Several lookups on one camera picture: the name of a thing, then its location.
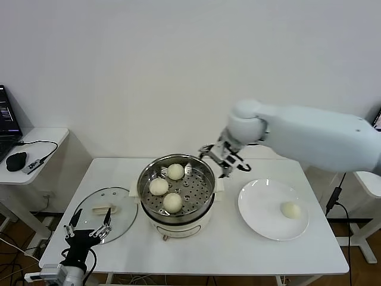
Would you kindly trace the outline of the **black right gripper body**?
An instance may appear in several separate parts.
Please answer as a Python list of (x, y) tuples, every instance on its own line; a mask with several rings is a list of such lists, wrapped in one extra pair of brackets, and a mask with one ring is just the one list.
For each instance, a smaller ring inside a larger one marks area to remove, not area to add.
[(248, 165), (238, 152), (224, 139), (219, 139), (211, 149), (211, 156), (223, 170), (248, 170)]

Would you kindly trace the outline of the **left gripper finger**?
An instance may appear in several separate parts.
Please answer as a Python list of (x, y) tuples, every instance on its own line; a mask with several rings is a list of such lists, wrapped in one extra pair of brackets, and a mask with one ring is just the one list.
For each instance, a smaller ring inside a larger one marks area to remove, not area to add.
[(90, 235), (95, 238), (105, 238), (110, 233), (111, 229), (111, 208), (109, 207), (104, 217), (103, 224)]
[(74, 230), (79, 222), (80, 215), (82, 213), (82, 209), (78, 209), (77, 212), (71, 217), (69, 223), (67, 225), (64, 225), (64, 229), (66, 231), (66, 237), (73, 237), (74, 236)]

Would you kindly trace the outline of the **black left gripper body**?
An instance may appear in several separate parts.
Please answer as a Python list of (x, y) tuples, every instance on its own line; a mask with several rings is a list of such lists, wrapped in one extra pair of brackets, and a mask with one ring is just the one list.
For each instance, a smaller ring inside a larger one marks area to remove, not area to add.
[(60, 262), (64, 266), (86, 268), (89, 250), (100, 243), (100, 238), (91, 235), (93, 229), (75, 230), (73, 236), (65, 238), (70, 246), (65, 259)]

